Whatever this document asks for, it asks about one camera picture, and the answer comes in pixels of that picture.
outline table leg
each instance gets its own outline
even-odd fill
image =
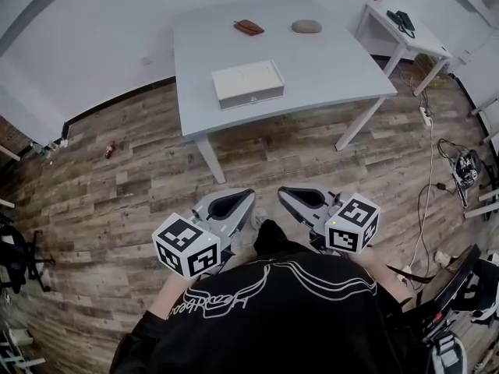
[[[485,143],[488,143],[489,141],[491,141],[495,136],[497,136],[499,134],[499,130],[490,130],[490,134],[482,140],[482,144],[485,144]]]
[[[341,151],[347,146],[348,143],[350,143],[350,141],[356,136],[366,122],[369,121],[370,117],[373,116],[374,112],[377,111],[385,100],[386,97],[380,97],[371,108],[367,109],[366,112],[353,121],[350,127],[346,130],[345,134],[336,143],[336,150]]]
[[[489,107],[490,105],[492,105],[496,101],[499,101],[499,97],[493,97],[492,99],[488,100],[486,103],[481,104],[479,107],[475,108],[469,114],[470,115],[478,115],[479,112],[483,111],[485,108]]]
[[[470,217],[475,217],[479,215],[483,215],[487,212],[492,212],[493,210],[499,209],[499,203],[491,203],[490,205],[484,206],[482,208],[470,210],[465,212],[465,219],[469,219]]]
[[[482,196],[479,196],[478,200],[485,201],[486,199],[492,198],[493,196],[496,196],[497,194],[499,194],[499,189],[492,190],[491,192],[488,192],[487,194],[483,194]]]
[[[5,155],[8,155],[12,159],[15,159],[16,161],[21,161],[21,158],[17,155],[15,155],[13,152],[7,150],[4,146],[0,146],[0,152],[3,152]]]
[[[360,39],[362,37],[362,32],[364,31],[364,26],[366,25],[368,18],[369,18],[369,7],[367,7],[367,5],[366,5],[366,9],[364,10],[364,13],[362,14],[362,18],[360,19],[359,25],[357,26],[356,39],[358,42],[360,42]]]
[[[13,203],[10,203],[10,202],[5,201],[3,199],[0,199],[0,205],[7,206],[8,208],[15,208],[16,207],[16,205],[14,205]]]
[[[211,173],[213,173],[213,176],[217,180],[218,184],[225,183],[224,172],[222,171],[220,163],[218,162],[217,155],[211,147],[208,136],[202,136],[195,141],[197,148],[200,149],[201,155],[203,155],[204,160],[208,164],[208,167],[211,169]]]
[[[423,79],[421,84],[414,90],[413,94],[415,96],[419,96],[419,94],[423,91],[423,89],[428,86],[428,83],[431,82],[431,80],[435,77],[435,75],[438,74],[438,72],[442,69],[442,67],[445,65],[447,62],[446,58],[441,58],[439,62],[434,66],[434,68],[428,73],[426,78]]]
[[[20,369],[24,370],[27,369],[28,367],[32,367],[34,365],[40,365],[41,363],[45,363],[44,358],[35,358],[34,360],[29,360],[28,362],[21,362],[21,363],[16,363],[17,367]]]
[[[395,66],[397,66],[398,62],[401,60],[402,56],[407,52],[407,48],[405,47],[405,44],[400,43],[397,48],[395,49],[395,53],[390,58],[390,61],[386,64],[386,66],[383,69],[383,73],[386,76],[390,76],[390,74],[393,72],[395,69]]]

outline power strip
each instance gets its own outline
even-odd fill
[[[423,117],[423,122],[424,125],[429,128],[431,126],[431,119],[430,117],[426,114],[426,108],[425,107],[419,107],[419,112],[421,113],[421,116]]]
[[[406,273],[412,274],[412,270],[409,266],[404,266],[402,268],[402,271],[405,271]],[[403,276],[402,274],[397,274],[397,278],[404,284],[407,284],[407,277]]]

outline chair leg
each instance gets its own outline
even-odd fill
[[[31,243],[30,246],[30,255],[28,259],[28,274],[31,280],[37,280],[38,283],[40,284],[40,287],[43,292],[49,292],[50,287],[44,285],[43,281],[41,280],[40,273],[38,272],[37,269],[37,263],[50,263],[50,264],[55,264],[55,261],[50,258],[50,259],[35,259],[35,252],[36,252],[36,247],[37,247],[37,237],[38,235],[42,235],[43,233],[40,230],[36,230],[33,234],[33,242]]]
[[[35,259],[35,263],[50,263],[51,265],[55,265],[55,260],[53,258],[50,259]]]

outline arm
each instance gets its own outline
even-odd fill
[[[179,299],[179,296],[182,295],[187,288],[193,285],[196,280],[197,278],[186,280],[175,272],[170,274],[168,279],[165,281],[165,285],[163,285],[163,288],[159,291],[159,294],[150,306],[149,312],[163,320],[166,320],[173,305],[177,299]]]
[[[149,310],[137,323],[132,333],[126,334],[115,352],[111,374],[144,374],[157,339],[164,333],[166,318],[182,293],[194,284],[172,273],[165,281]]]
[[[394,272],[387,268],[372,248],[365,248],[359,255],[349,254],[349,258],[363,267],[398,303],[412,298],[407,287],[398,280]]]

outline desk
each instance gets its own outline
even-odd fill
[[[412,25],[414,25],[414,29],[416,29],[414,32],[414,36],[416,38],[412,39],[409,35],[398,30],[398,26],[390,18],[388,18],[388,10],[392,12],[397,12],[398,10],[404,11],[403,8],[398,8],[396,5],[376,5],[372,2],[366,4],[366,10],[364,11],[359,26],[357,27],[356,39],[360,41],[367,20],[370,16],[383,25],[383,27],[390,32],[391,36],[395,38],[398,42],[398,46],[395,49],[395,53],[391,56],[390,61],[388,61],[384,67],[383,72],[386,76],[390,76],[391,72],[395,69],[398,62],[407,51],[415,51],[417,53],[424,53],[436,57],[438,59],[437,64],[426,76],[426,78],[423,79],[421,84],[414,90],[414,95],[419,96],[424,88],[428,86],[428,83],[435,77],[435,75],[438,74],[438,71],[440,71],[445,63],[452,58],[452,55],[431,32],[431,30],[429,30],[424,23],[419,21],[415,14],[407,12],[407,15],[409,15],[409,18],[411,19]]]
[[[265,29],[249,37],[233,27],[250,19]],[[322,23],[319,34],[297,34],[298,19]],[[174,19],[175,74],[182,134],[193,139],[219,183],[224,173],[208,135],[289,112],[348,101],[377,99],[336,143],[342,150],[387,96],[397,93],[367,51],[314,0],[249,0],[215,5]],[[221,110],[211,73],[273,59],[284,96]]]

